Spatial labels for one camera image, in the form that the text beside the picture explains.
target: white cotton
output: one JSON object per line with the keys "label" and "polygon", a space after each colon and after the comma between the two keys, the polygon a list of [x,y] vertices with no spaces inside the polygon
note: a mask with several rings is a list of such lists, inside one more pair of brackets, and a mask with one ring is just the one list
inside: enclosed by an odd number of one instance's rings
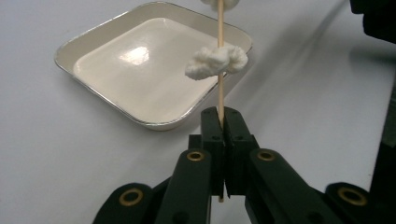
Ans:
{"label": "white cotton", "polygon": [[248,56],[237,46],[208,49],[194,53],[188,62],[185,74],[194,80],[220,75],[223,72],[237,73],[248,63]]}
{"label": "white cotton", "polygon": [[[203,3],[212,6],[213,10],[218,10],[218,0],[201,0]],[[230,10],[238,4],[239,0],[224,0],[224,10]]]}

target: tray rim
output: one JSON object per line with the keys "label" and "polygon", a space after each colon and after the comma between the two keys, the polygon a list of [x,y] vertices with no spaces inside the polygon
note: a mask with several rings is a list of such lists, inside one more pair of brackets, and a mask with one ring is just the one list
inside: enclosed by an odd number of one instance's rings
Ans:
{"label": "tray rim", "polygon": [[[213,18],[211,18],[211,17],[209,17],[209,16],[206,16],[206,15],[201,14],[201,13],[199,13],[199,12],[193,11],[193,10],[188,9],[188,8],[186,8],[186,7],[182,7],[182,6],[176,5],[176,4],[174,4],[174,3],[168,3],[168,2],[163,2],[163,1],[149,2],[149,3],[142,4],[142,5],[140,5],[140,6],[134,7],[134,8],[132,8],[132,9],[129,10],[129,11],[125,11],[125,12],[121,13],[120,15],[118,15],[118,16],[112,18],[112,19],[109,19],[109,20],[107,20],[107,21],[104,21],[104,22],[100,23],[99,25],[96,25],[96,26],[92,27],[91,29],[89,29],[89,30],[87,30],[87,31],[85,31],[85,32],[83,32],[83,33],[81,33],[80,35],[76,35],[75,37],[73,37],[73,38],[69,39],[68,41],[64,42],[64,43],[56,50],[55,56],[54,56],[54,61],[55,61],[56,65],[57,65],[58,67],[60,67],[62,70],[64,70],[67,74],[69,74],[69,75],[70,75],[74,80],[76,80],[79,84],[81,84],[82,86],[86,87],[89,91],[91,91],[91,92],[94,93],[95,95],[99,96],[102,100],[104,100],[104,101],[107,102],[108,104],[110,104],[110,105],[112,105],[113,107],[115,107],[116,109],[118,109],[118,110],[119,110],[124,116],[126,116],[127,118],[131,119],[132,121],[134,121],[134,122],[136,122],[136,123],[138,123],[138,124],[140,124],[140,125],[143,125],[143,126],[149,128],[149,129],[151,129],[151,130],[155,130],[155,131],[166,131],[166,130],[170,130],[170,129],[173,129],[173,128],[175,128],[176,126],[178,126],[181,122],[185,121],[185,119],[186,119],[190,114],[192,114],[192,112],[193,112],[193,111],[194,111],[194,110],[195,110],[195,109],[196,109],[196,108],[197,108],[197,107],[198,107],[198,106],[199,106],[199,105],[200,105],[200,104],[201,104],[201,103],[213,92],[213,90],[218,86],[218,82],[214,83],[214,84],[212,85],[212,87],[210,87],[207,91],[205,91],[203,97],[201,97],[200,100],[199,100],[196,104],[194,104],[193,106],[191,106],[184,114],[182,114],[182,115],[181,115],[180,117],[178,117],[177,119],[172,119],[172,120],[165,121],[165,122],[150,122],[150,121],[144,121],[144,120],[142,120],[142,119],[138,119],[138,118],[134,117],[133,115],[131,115],[130,113],[128,113],[126,110],[124,110],[123,108],[119,107],[118,105],[116,105],[116,104],[115,104],[114,102],[112,102],[111,100],[107,99],[102,93],[100,93],[99,91],[95,90],[94,87],[92,87],[92,86],[90,86],[88,83],[85,83],[85,82],[83,82],[82,80],[80,80],[80,79],[76,76],[76,74],[74,74],[73,71],[70,71],[69,69],[67,69],[65,66],[63,66],[63,65],[60,63],[59,57],[60,57],[60,54],[62,53],[62,50],[63,50],[64,48],[66,48],[67,45],[73,43],[74,41],[76,41],[76,40],[78,40],[78,39],[80,39],[80,38],[82,38],[83,36],[89,34],[90,32],[92,32],[92,31],[94,31],[94,30],[96,30],[96,29],[98,29],[98,28],[100,28],[100,27],[106,25],[107,23],[109,23],[109,22],[111,22],[111,21],[114,21],[114,20],[116,20],[116,19],[118,19],[118,18],[120,18],[120,17],[122,17],[122,16],[124,16],[124,15],[126,15],[126,14],[133,13],[134,11],[137,11],[137,10],[139,10],[139,9],[142,8],[142,7],[147,7],[147,6],[149,6],[149,5],[161,5],[161,4],[169,5],[170,7],[177,7],[177,8],[183,9],[183,10],[187,10],[187,11],[189,11],[190,13],[193,13],[193,14],[199,15],[199,16],[201,16],[201,17],[205,17],[205,18],[207,18],[207,19],[210,19],[210,20],[212,20],[212,21],[215,21],[215,19],[213,19]],[[238,31],[240,31],[241,33],[243,33],[243,34],[246,35],[246,37],[248,38],[249,43],[250,43],[250,45],[249,45],[249,47],[248,47],[248,50],[247,50],[247,56],[249,56],[249,54],[250,54],[250,52],[251,52],[251,50],[252,50],[252,48],[253,48],[253,41],[252,41],[251,37],[248,35],[248,33],[245,32],[243,29],[240,29],[240,28],[238,28],[238,27],[236,27],[236,26],[233,26],[233,25],[231,25],[231,24],[229,24],[229,23],[224,22],[224,24],[225,24],[226,26],[231,27],[231,28],[234,28],[234,29],[236,29],[236,30],[238,30]]]}

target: enamel tray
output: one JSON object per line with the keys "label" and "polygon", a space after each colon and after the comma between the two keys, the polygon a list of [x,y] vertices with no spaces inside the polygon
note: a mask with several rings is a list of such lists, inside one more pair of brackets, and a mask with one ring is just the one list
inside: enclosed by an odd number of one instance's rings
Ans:
{"label": "enamel tray", "polygon": [[[176,127],[212,92],[217,78],[184,75],[201,47],[217,45],[217,21],[169,3],[148,3],[62,45],[55,62],[135,122]],[[249,52],[251,38],[224,25],[226,44]]]}

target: white tray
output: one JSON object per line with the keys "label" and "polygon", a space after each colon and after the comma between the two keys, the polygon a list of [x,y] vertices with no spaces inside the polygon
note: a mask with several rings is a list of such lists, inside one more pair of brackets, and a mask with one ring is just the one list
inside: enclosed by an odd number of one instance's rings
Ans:
{"label": "white tray", "polygon": [[[217,45],[217,21],[168,3],[149,3],[62,45],[55,62],[126,116],[153,130],[185,119],[217,85],[184,69],[201,47]],[[226,44],[249,52],[251,38],[225,24]]]}

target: metal tray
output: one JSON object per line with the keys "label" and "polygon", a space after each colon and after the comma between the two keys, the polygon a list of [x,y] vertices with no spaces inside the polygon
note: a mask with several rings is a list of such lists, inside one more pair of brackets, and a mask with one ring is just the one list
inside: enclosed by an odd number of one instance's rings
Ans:
{"label": "metal tray", "polygon": [[[224,25],[226,44],[249,52],[251,38]],[[176,127],[217,86],[184,69],[201,47],[217,44],[217,21],[155,2],[137,7],[66,42],[55,62],[135,122],[158,131]]]}

